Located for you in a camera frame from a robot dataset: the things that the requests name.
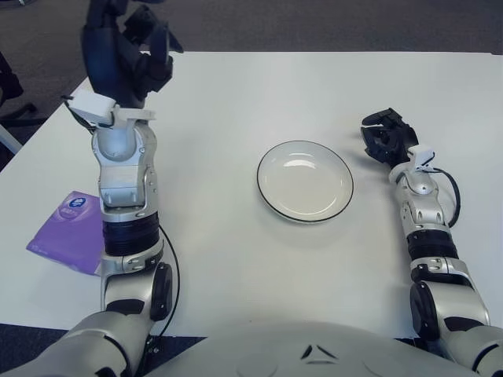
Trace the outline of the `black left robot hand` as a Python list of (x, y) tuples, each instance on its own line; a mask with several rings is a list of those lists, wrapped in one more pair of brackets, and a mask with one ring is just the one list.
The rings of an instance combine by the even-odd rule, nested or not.
[(124, 21), (128, 1), (91, 1), (81, 33), (86, 73), (95, 93), (124, 108), (143, 108), (172, 78), (171, 52), (183, 53), (168, 22), (142, 1)]

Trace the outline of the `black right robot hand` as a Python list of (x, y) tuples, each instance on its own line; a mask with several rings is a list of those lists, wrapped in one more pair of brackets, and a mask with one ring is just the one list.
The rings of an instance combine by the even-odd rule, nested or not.
[(419, 144), (414, 129), (393, 108), (366, 116), (360, 131), (365, 153), (390, 168), (409, 162), (409, 148)]

